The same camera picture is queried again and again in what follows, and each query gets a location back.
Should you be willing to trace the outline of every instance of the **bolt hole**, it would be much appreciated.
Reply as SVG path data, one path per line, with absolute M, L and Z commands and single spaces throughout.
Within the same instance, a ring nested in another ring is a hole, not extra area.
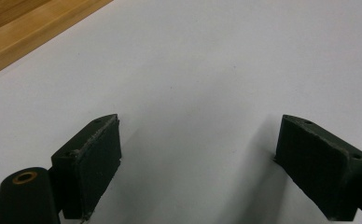
M 27 182 L 34 180 L 36 176 L 37 176 L 36 172 L 25 172 L 15 176 L 12 182 L 16 185 L 25 184 Z
M 353 154 L 353 158 L 359 160 L 359 159 L 361 159 L 362 157 L 361 157 L 360 155 L 358 155 L 358 154 Z

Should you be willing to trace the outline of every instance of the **wooden surface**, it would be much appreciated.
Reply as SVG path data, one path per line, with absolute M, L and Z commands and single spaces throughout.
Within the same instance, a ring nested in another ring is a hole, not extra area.
M 109 2 L 111 0 L 51 0 L 2 25 L 0 70 Z
M 16 20 L 49 0 L 0 0 L 0 27 Z

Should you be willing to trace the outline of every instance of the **white tabletop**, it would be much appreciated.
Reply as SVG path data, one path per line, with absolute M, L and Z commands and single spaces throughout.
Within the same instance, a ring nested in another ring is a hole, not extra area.
M 362 150 L 362 1 L 112 2 L 0 72 L 0 183 L 113 113 L 90 223 L 329 223 L 271 158 L 283 114 Z

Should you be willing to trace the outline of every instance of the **black block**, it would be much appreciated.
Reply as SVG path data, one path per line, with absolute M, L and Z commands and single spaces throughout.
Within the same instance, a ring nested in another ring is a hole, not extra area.
M 354 219 L 362 151 L 306 119 L 284 115 L 275 159 L 329 220 Z
M 52 182 L 65 218 L 89 219 L 120 166 L 118 126 L 117 115 L 96 119 L 51 157 Z

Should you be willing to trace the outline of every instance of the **brass insert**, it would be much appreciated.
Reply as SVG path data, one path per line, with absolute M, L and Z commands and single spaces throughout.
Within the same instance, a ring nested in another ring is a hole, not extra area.
M 21 174 L 18 174 L 17 176 L 15 176 L 12 180 L 13 184 L 16 185 L 21 185 L 21 184 L 25 184 L 27 182 L 30 182 L 32 180 L 34 180 L 37 176 L 37 173 L 34 171 L 27 171 Z

